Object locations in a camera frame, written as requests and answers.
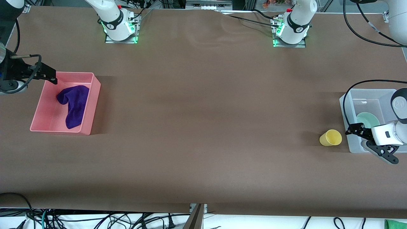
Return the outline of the pale green bowl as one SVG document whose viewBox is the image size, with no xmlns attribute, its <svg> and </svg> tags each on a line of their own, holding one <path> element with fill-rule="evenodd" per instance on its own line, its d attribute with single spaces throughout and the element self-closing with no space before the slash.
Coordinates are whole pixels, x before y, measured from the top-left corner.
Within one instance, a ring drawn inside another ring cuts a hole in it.
<svg viewBox="0 0 407 229">
<path fill-rule="evenodd" d="M 356 121 L 357 123 L 362 123 L 365 128 L 372 128 L 380 125 L 378 118 L 374 114 L 368 112 L 359 113 L 356 116 Z"/>
</svg>

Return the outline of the yellow plastic cup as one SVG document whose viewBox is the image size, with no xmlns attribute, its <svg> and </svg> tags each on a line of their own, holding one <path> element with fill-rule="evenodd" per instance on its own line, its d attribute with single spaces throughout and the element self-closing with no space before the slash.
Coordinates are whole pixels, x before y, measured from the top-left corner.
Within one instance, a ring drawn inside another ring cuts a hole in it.
<svg viewBox="0 0 407 229">
<path fill-rule="evenodd" d="M 319 137 L 319 142 L 323 146 L 340 145 L 342 142 L 342 135 L 335 129 L 330 129 Z"/>
</svg>

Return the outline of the purple cloth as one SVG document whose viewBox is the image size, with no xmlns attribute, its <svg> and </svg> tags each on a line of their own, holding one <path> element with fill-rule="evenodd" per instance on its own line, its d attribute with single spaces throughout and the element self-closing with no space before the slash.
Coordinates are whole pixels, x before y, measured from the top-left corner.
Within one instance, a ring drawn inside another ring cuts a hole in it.
<svg viewBox="0 0 407 229">
<path fill-rule="evenodd" d="M 67 105 L 65 124 L 67 129 L 73 129 L 82 124 L 90 89 L 84 85 L 68 87 L 56 96 L 57 101 Z"/>
</svg>

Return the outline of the translucent white plastic bin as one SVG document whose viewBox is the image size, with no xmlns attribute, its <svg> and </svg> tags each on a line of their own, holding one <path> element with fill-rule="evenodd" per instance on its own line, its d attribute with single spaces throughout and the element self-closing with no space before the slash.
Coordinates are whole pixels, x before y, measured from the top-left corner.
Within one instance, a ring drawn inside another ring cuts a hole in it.
<svg viewBox="0 0 407 229">
<path fill-rule="evenodd" d="M 362 112 L 374 114 L 380 125 L 396 121 L 397 118 L 391 109 L 391 97 L 396 92 L 395 89 L 351 89 L 346 96 L 340 97 L 342 113 L 346 113 L 343 118 L 345 129 L 349 124 L 357 123 L 356 116 Z M 360 100 L 365 100 L 367 104 L 358 104 Z"/>
</svg>

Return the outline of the pink plastic bin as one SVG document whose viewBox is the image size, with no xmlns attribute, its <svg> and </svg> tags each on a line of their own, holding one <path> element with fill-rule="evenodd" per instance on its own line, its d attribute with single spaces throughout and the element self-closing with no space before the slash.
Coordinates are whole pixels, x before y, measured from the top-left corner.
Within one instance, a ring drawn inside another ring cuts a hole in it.
<svg viewBox="0 0 407 229">
<path fill-rule="evenodd" d="M 101 84 L 93 73 L 56 72 L 57 84 L 46 81 L 32 119 L 30 131 L 56 135 L 88 136 L 93 127 Z M 81 125 L 68 129 L 68 105 L 57 101 L 57 94 L 69 87 L 85 86 L 89 89 Z"/>
</svg>

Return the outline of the green object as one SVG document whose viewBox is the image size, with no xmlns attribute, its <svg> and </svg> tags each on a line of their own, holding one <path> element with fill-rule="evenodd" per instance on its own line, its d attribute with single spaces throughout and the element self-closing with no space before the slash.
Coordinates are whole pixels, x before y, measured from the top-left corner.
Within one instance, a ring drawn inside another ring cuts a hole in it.
<svg viewBox="0 0 407 229">
<path fill-rule="evenodd" d="M 407 229 L 407 223 L 386 219 L 384 229 Z"/>
</svg>

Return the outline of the orange clutter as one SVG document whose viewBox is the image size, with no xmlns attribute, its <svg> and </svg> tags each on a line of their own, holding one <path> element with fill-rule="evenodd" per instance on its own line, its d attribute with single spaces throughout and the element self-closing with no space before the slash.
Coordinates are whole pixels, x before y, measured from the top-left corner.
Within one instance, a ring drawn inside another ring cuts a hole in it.
<svg viewBox="0 0 407 229">
<path fill-rule="evenodd" d="M 263 9 L 291 8 L 296 2 L 297 0 L 262 0 L 261 6 Z"/>
</svg>

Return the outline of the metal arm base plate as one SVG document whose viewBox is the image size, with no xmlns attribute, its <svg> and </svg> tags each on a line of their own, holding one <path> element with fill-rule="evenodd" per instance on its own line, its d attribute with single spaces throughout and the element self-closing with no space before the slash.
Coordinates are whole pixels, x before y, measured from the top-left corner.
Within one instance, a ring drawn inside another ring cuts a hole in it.
<svg viewBox="0 0 407 229">
<path fill-rule="evenodd" d="M 122 27 L 124 26 L 124 32 L 128 37 L 123 40 L 114 40 L 112 39 L 107 31 L 106 28 L 104 27 L 104 32 L 106 34 L 105 37 L 105 43 L 110 43 L 110 44 L 137 44 L 138 43 L 138 36 L 139 36 L 139 31 L 141 27 L 141 15 L 136 14 L 134 15 L 133 12 L 129 12 L 127 22 L 123 22 Z"/>
<path fill-rule="evenodd" d="M 294 32 L 294 30 L 284 23 L 282 16 L 273 17 L 270 19 L 272 29 L 272 39 L 274 47 L 286 47 L 286 48 L 305 48 L 305 37 L 309 26 L 305 29 L 300 28 L 301 32 Z"/>
</svg>

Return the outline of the aluminium frame rail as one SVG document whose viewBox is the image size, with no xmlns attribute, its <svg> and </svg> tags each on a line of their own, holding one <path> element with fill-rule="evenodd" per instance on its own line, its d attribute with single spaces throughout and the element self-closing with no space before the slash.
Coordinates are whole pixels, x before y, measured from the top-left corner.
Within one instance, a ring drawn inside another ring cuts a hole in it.
<svg viewBox="0 0 407 229">
<path fill-rule="evenodd" d="M 186 0 L 185 9 L 233 10 L 232 0 Z"/>
</svg>

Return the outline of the metal table bracket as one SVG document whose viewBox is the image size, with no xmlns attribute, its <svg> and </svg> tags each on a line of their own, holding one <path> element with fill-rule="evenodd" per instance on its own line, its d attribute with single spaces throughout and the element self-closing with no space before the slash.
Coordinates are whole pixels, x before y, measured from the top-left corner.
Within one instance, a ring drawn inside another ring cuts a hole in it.
<svg viewBox="0 0 407 229">
<path fill-rule="evenodd" d="M 204 215 L 208 212 L 207 204 L 190 204 L 190 215 L 182 229 L 203 229 Z"/>
</svg>

